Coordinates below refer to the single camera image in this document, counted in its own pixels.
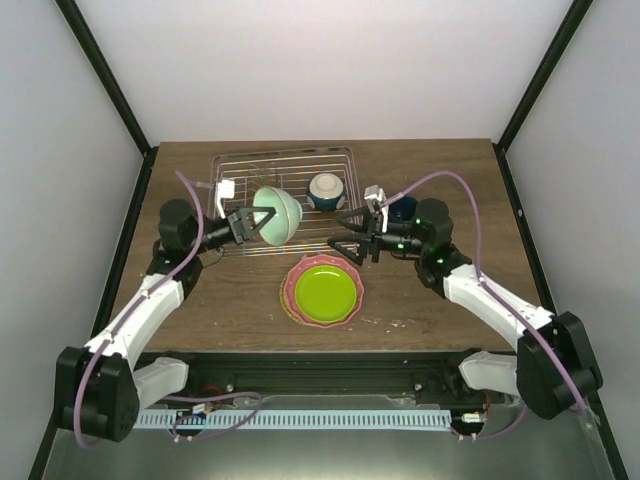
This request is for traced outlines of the chrome wire dish rack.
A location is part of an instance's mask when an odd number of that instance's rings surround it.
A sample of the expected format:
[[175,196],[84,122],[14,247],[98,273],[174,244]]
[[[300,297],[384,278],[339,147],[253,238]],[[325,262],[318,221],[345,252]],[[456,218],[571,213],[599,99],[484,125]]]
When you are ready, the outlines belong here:
[[334,212],[313,209],[306,199],[306,190],[314,176],[323,173],[336,175],[345,187],[346,199],[339,211],[362,206],[353,152],[348,147],[317,147],[271,150],[251,153],[217,155],[211,163],[210,181],[230,179],[235,182],[235,196],[221,202],[225,210],[232,210],[253,201],[263,186],[278,187],[301,204],[301,224],[292,239],[283,246],[270,246],[257,237],[243,245],[230,244],[226,257],[259,257],[284,254],[330,253],[327,239],[346,234],[335,220]]

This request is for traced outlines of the pale green bowl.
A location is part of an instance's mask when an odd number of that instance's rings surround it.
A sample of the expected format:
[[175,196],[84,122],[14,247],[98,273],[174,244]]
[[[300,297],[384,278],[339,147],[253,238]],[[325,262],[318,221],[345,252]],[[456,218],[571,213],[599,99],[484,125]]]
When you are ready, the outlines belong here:
[[275,209],[275,215],[260,230],[262,239],[271,246],[285,245],[300,226],[303,216],[300,202],[280,188],[272,186],[259,188],[253,197],[252,206]]

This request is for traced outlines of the white and teal bowl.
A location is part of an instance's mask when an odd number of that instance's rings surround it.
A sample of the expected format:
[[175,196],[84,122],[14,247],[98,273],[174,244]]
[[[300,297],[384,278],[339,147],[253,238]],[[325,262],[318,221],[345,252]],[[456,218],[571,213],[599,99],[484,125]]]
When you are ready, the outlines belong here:
[[306,193],[309,206],[320,212],[334,212],[346,201],[346,188],[333,173],[319,173],[311,178]]

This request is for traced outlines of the lime green plate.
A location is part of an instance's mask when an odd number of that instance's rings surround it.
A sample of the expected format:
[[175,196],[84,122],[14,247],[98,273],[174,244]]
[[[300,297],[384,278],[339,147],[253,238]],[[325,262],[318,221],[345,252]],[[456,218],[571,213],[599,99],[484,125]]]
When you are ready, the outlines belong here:
[[358,299],[354,280],[346,271],[331,265],[314,266],[302,273],[294,295],[301,313],[323,324],[344,320]]

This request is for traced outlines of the dark blue mug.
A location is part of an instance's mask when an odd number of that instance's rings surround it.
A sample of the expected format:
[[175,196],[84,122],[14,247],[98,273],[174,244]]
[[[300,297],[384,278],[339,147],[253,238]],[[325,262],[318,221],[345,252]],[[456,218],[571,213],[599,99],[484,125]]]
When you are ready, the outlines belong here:
[[389,206],[389,221],[393,223],[409,222],[416,211],[418,201],[412,196],[405,196]]

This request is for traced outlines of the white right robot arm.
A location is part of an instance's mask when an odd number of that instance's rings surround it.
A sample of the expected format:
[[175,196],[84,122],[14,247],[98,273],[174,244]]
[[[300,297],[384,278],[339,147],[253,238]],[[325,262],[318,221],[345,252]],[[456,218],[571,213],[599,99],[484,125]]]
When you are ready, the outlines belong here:
[[386,251],[410,260],[422,285],[474,314],[512,347],[510,354],[475,351],[444,378],[447,396],[458,403],[479,390],[518,397],[538,417],[553,419],[603,385],[582,321],[535,306],[491,280],[452,241],[454,223],[445,202],[418,202],[413,217],[388,223],[378,204],[336,217],[346,236],[328,244],[352,263],[378,261]]

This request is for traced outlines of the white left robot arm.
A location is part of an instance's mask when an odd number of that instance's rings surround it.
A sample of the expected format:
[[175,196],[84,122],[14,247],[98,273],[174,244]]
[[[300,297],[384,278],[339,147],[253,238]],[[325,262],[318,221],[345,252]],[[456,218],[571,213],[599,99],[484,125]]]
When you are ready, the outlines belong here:
[[160,357],[140,368],[143,350],[193,291],[200,254],[255,237],[276,215],[273,207],[237,208],[217,219],[199,202],[172,199],[159,213],[159,238],[142,283],[123,310],[83,347],[67,347],[56,362],[54,416],[58,427],[90,448],[120,442],[139,413],[162,401],[196,402],[203,377],[179,359]]

